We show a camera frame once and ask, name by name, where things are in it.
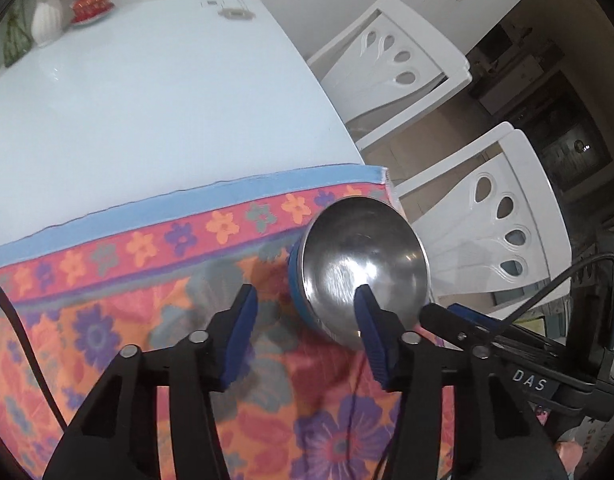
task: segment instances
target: white vase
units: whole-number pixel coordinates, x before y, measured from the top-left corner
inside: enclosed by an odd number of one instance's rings
[[[47,46],[62,36],[62,4],[60,0],[36,1],[31,35],[38,46]]]

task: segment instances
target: white plastic chair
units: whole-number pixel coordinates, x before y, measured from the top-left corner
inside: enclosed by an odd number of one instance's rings
[[[509,123],[396,186],[396,194],[413,192],[496,142],[502,153],[473,170],[412,224],[429,259],[436,298],[520,288],[553,279],[572,263],[570,241],[545,171],[525,134]],[[567,280],[539,304],[569,290]],[[502,319],[525,299],[498,305],[490,315]]]
[[[472,80],[466,57],[400,0],[378,0],[307,64],[345,124],[380,108],[382,124],[356,142],[359,150],[398,133]]]

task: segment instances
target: floral tablecloth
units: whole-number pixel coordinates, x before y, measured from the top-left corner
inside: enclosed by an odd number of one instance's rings
[[[235,480],[362,480],[393,431],[399,396],[362,353],[311,332],[289,297],[287,257],[335,199],[390,201],[382,168],[296,170],[177,192],[46,229],[0,248],[0,284],[70,420],[122,346],[170,346],[258,290],[244,369],[213,409]],[[159,391],[162,478],[174,479],[167,389]],[[446,403],[439,476],[450,468]],[[40,478],[60,430],[0,313],[0,435]]]

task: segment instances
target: white table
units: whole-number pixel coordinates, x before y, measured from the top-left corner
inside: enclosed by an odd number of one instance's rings
[[[363,163],[263,4],[215,1],[117,9],[0,73],[0,245],[173,190]]]

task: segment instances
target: metal screw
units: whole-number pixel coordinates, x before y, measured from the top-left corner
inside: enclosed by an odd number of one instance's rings
[[[478,359],[487,359],[490,356],[490,349],[483,345],[477,345],[472,348],[472,354]]]
[[[120,350],[122,357],[133,357],[138,353],[138,347],[136,345],[125,345]]]
[[[209,334],[205,330],[196,330],[189,334],[189,340],[192,343],[204,343],[209,339]]]
[[[408,345],[417,345],[420,343],[420,335],[416,332],[405,332],[401,336],[402,342],[407,343]]]

